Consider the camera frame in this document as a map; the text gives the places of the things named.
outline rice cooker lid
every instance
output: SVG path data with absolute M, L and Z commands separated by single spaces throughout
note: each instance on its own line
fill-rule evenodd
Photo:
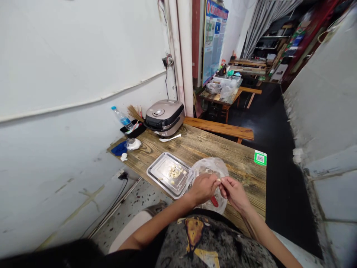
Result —
M 175 100 L 160 100 L 146 111 L 145 123 L 157 130 L 171 125 L 183 111 L 183 103 Z

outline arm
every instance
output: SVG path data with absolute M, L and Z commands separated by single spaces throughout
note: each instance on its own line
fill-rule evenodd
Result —
M 290 253 L 283 243 L 280 242 L 266 225 L 262 217 L 255 211 L 254 207 L 250 204 L 241 183 L 230 177 L 224 177 L 221 181 L 222 184 L 219 188 L 222 196 L 227 198 L 234 209 L 241 214 L 252 238 L 265 246 L 287 268 L 302 268 L 297 259 Z
M 209 200 L 221 183 L 216 180 L 215 175 L 202 174 L 198 176 L 188 193 L 137 229 L 118 250 L 145 248 L 163 228 L 184 217 L 195 206 Z

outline dark floor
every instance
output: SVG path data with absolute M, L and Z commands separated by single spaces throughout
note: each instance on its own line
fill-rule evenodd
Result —
M 322 259 L 305 182 L 293 163 L 294 140 L 280 87 L 263 83 L 249 109 L 241 96 L 240 106 L 229 109 L 228 124 L 253 129 L 254 141 L 242 144 L 267 153 L 266 223 L 306 251 Z

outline terrazzo floor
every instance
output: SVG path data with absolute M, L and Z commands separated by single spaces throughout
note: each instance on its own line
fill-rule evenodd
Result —
M 92 240 L 104 254 L 108 254 L 111 244 L 130 220 L 140 211 L 156 205 L 160 200 L 168 205 L 173 202 L 167 195 L 141 179 L 113 216 L 92 237 Z

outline stainless steel tray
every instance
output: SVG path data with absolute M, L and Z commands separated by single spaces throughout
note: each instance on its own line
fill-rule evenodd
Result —
M 170 178 L 170 168 L 182 169 L 177 178 Z M 172 198 L 179 199 L 186 190 L 186 180 L 190 167 L 177 157 L 168 152 L 162 153 L 147 169 L 147 175 L 152 178 Z

